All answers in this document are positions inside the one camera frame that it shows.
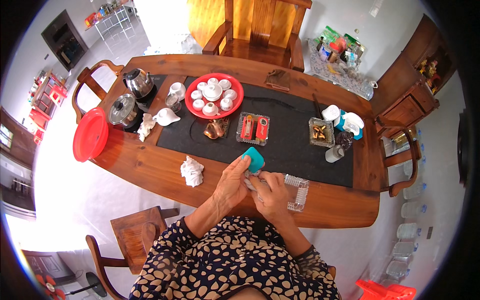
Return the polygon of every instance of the glass tray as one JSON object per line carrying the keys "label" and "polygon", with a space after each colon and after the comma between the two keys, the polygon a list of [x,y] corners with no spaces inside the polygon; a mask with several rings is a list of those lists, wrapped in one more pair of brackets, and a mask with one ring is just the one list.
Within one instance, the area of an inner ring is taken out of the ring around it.
{"label": "glass tray", "polygon": [[283,176],[289,195],[287,208],[296,212],[302,212],[307,201],[309,181],[289,174],[283,174]]}

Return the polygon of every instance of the red plastic lid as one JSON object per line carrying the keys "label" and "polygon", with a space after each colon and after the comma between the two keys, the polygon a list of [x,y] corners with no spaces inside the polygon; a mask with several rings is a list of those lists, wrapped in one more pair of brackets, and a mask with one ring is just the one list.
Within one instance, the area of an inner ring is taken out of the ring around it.
{"label": "red plastic lid", "polygon": [[93,108],[80,120],[73,137],[73,156],[80,162],[97,157],[105,147],[108,124],[105,112]]}
{"label": "red plastic lid", "polygon": [[338,52],[340,50],[340,48],[335,44],[335,43],[330,43],[329,44],[330,48],[332,48],[333,50],[335,50],[336,52]]}

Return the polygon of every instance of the blue floral tablecloth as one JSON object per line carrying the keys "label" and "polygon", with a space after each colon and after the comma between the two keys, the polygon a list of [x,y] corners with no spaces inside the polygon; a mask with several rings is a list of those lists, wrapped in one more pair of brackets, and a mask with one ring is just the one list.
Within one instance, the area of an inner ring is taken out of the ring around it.
{"label": "blue floral tablecloth", "polygon": [[310,51],[310,68],[316,75],[325,78],[335,84],[340,85],[346,90],[359,95],[362,98],[367,99],[364,91],[362,90],[362,81],[348,77],[346,74],[335,74],[328,70],[328,65],[331,64],[327,61],[320,59],[320,53],[317,51],[317,43],[308,38],[308,49]]}

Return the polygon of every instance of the wooden chair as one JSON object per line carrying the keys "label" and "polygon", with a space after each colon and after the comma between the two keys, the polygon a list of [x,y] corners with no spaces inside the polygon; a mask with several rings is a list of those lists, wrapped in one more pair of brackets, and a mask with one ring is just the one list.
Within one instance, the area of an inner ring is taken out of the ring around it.
{"label": "wooden chair", "polygon": [[[225,22],[215,31],[202,53],[256,60],[304,71],[301,42],[298,37],[305,11],[312,6],[311,0],[279,0],[296,5],[295,19],[288,38],[287,48],[269,45],[272,21],[276,12],[276,0],[254,0],[250,40],[233,38],[233,0],[225,0]],[[226,37],[222,52],[219,47]]]}
{"label": "wooden chair", "polygon": [[95,72],[100,67],[109,67],[110,70],[112,70],[112,72],[115,75],[119,76],[121,70],[123,70],[125,66],[124,65],[117,66],[109,60],[101,60],[98,63],[96,63],[92,67],[92,69],[85,68],[80,73],[80,75],[78,75],[77,77],[78,85],[75,88],[75,91],[73,92],[73,96],[72,96],[72,106],[73,106],[73,109],[75,110],[75,113],[77,114],[77,124],[80,123],[80,120],[86,113],[86,111],[78,107],[78,102],[77,102],[78,92],[80,92],[80,88],[82,87],[83,84],[86,84],[95,93],[95,95],[97,95],[102,101],[107,95],[105,90],[92,77],[93,72]]}
{"label": "wooden chair", "polygon": [[179,210],[177,208],[161,209],[160,206],[155,206],[111,220],[123,259],[101,256],[95,238],[91,235],[85,237],[93,256],[98,278],[100,278],[107,293],[114,299],[124,300],[126,298],[114,289],[107,278],[105,267],[128,267],[132,274],[139,274],[154,240],[158,239],[167,228],[165,218],[178,215]]}
{"label": "wooden chair", "polygon": [[[408,133],[408,129],[399,121],[392,121],[384,116],[380,115],[377,117],[377,123],[382,127],[382,129],[377,133],[378,138],[379,138],[379,144],[380,144],[380,151],[382,153],[382,161],[384,164],[384,171],[382,173],[382,178],[381,178],[381,191],[385,192],[388,191],[390,197],[395,197],[398,195],[398,193],[409,186],[411,186],[415,180],[417,179],[417,174],[418,174],[418,166],[416,164],[417,160],[421,158],[420,154],[420,147],[418,141],[413,142],[412,137]],[[408,151],[403,151],[397,154],[394,154],[392,156],[386,156],[385,154],[385,147],[384,147],[384,142],[381,139],[383,136],[383,133],[387,129],[398,129],[401,130],[405,136],[407,137],[408,144],[410,145],[410,150]],[[395,184],[390,185],[388,182],[388,167],[394,166],[396,164],[405,162],[407,160],[412,159],[413,161],[413,168],[412,168],[412,175],[410,176],[410,179],[407,181],[401,181],[397,182]]]}

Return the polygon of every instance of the tin can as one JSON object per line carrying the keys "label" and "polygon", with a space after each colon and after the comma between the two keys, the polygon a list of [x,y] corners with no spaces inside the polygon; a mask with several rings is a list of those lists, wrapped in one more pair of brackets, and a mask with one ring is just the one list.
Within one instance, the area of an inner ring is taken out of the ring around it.
{"label": "tin can", "polygon": [[338,52],[336,52],[335,50],[332,50],[332,52],[330,53],[330,56],[328,57],[328,62],[335,62],[336,61],[336,58],[338,57]]}
{"label": "tin can", "polygon": [[330,53],[332,53],[332,49],[326,43],[323,43],[319,53],[320,53],[320,60],[326,61]]}

